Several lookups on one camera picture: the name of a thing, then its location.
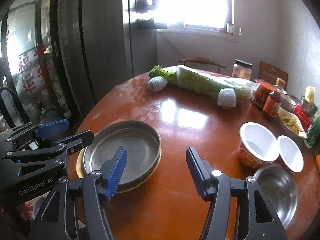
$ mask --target brown bottle cap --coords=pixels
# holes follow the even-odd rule
[[[278,87],[281,87],[281,88],[284,89],[284,87],[285,87],[285,81],[284,81],[283,79],[281,79],[281,78],[277,78],[277,80],[276,80],[276,85],[277,85]]]

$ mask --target metal pan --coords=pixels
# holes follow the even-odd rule
[[[161,138],[156,129],[140,121],[114,123],[95,134],[93,143],[85,148],[83,168],[86,174],[98,170],[112,159],[119,146],[126,147],[128,161],[118,190],[128,190],[145,180],[157,166]]]

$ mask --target white wall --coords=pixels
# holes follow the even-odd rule
[[[320,29],[302,0],[279,0],[282,10],[278,66],[289,74],[287,91],[300,98],[316,88],[320,104]]]
[[[253,64],[252,79],[258,76],[260,61],[276,65],[280,32],[278,0],[235,0],[235,7],[235,26],[242,28],[238,42],[199,34],[158,33],[158,64],[177,65],[184,57],[207,57],[226,65],[221,73],[231,75],[234,60],[239,58]],[[216,71],[210,65],[196,67]]]

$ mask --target wrapped vegetable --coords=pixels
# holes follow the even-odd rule
[[[223,76],[211,76],[195,69],[178,65],[176,67],[162,68],[155,66],[150,74],[164,77],[169,83],[180,88],[188,89],[199,94],[208,95],[217,99],[218,93],[223,88],[232,88],[236,92],[237,101],[250,98],[253,82],[242,78],[227,78]]]

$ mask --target wooden chair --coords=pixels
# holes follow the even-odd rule
[[[258,78],[269,82],[270,84],[275,85],[276,79],[281,78],[285,81],[285,88],[288,85],[288,73],[282,71],[281,69],[265,63],[263,61],[259,62],[259,73]]]
[[[186,65],[187,62],[206,64],[206,65],[214,65],[214,66],[218,67],[217,73],[220,73],[221,68],[226,68],[225,65],[222,65],[222,64],[215,62],[211,59],[208,59],[206,57],[188,57],[188,58],[181,59],[180,62],[183,63],[184,65]]]

